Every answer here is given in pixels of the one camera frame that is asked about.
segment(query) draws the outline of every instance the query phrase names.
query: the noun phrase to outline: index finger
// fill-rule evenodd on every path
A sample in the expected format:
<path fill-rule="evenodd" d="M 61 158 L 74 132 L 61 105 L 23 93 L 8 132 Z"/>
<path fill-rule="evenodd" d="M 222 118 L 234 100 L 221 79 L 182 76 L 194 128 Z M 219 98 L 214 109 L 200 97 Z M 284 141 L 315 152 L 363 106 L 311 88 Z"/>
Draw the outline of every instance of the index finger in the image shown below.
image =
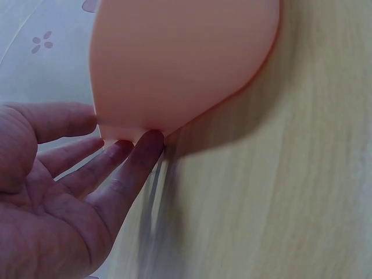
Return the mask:
<path fill-rule="evenodd" d="M 93 107 L 78 102 L 7 103 L 4 107 L 28 122 L 39 144 L 87 135 L 97 125 Z"/>
<path fill-rule="evenodd" d="M 105 223 L 112 239 L 116 238 L 130 206 L 145 184 L 163 152 L 164 136 L 157 131 L 147 132 L 138 141 L 116 178 L 101 192 L 85 199 Z"/>

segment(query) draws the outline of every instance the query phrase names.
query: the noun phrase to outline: flower pattern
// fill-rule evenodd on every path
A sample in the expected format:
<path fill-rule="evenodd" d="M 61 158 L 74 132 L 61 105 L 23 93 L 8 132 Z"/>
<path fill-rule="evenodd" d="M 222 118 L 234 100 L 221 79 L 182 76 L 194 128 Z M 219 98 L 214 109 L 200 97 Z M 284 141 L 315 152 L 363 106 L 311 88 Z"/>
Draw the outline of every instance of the flower pattern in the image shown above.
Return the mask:
<path fill-rule="evenodd" d="M 49 39 L 51 35 L 52 35 L 52 31 L 46 32 L 44 34 L 44 36 L 43 36 L 43 40 Z M 31 53 L 32 54 L 35 54 L 41 48 L 41 39 L 39 37 L 35 37 L 35 38 L 33 38 L 33 43 L 36 44 L 36 46 L 31 50 Z M 52 48 L 53 47 L 53 43 L 52 42 L 49 42 L 49 41 L 46 41 L 46 42 L 44 42 L 44 47 L 45 48 Z"/>

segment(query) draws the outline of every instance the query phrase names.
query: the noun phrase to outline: wooden table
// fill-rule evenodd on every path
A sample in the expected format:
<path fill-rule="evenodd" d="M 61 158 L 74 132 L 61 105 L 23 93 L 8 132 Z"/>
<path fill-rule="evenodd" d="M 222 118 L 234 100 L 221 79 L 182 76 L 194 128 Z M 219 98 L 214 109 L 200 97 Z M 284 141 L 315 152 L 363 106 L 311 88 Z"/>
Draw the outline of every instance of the wooden table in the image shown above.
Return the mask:
<path fill-rule="evenodd" d="M 259 77 L 169 139 L 110 278 L 372 278 L 372 2 L 283 5 Z"/>

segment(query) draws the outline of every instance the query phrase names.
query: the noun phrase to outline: hand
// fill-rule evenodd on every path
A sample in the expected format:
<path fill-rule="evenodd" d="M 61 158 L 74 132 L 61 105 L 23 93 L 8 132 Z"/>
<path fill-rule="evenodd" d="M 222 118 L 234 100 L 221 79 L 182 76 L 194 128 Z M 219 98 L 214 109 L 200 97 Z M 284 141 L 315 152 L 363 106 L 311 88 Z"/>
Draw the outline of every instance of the hand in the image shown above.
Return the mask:
<path fill-rule="evenodd" d="M 38 144 L 90 134 L 80 103 L 0 105 L 0 278 L 84 278 L 109 254 L 124 218 L 163 150 L 160 132 L 103 146 L 99 138 L 37 154 Z M 125 159 L 116 178 L 96 187 Z"/>

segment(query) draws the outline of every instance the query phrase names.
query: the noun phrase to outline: table surface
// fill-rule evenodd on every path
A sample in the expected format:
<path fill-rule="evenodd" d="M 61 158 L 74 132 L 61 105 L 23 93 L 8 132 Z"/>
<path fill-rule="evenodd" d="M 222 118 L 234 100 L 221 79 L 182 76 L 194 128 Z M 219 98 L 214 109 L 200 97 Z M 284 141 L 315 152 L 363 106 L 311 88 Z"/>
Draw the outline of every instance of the table surface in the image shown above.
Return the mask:
<path fill-rule="evenodd" d="M 259 77 L 169 139 L 110 278 L 372 278 L 372 2 L 283 5 Z"/>

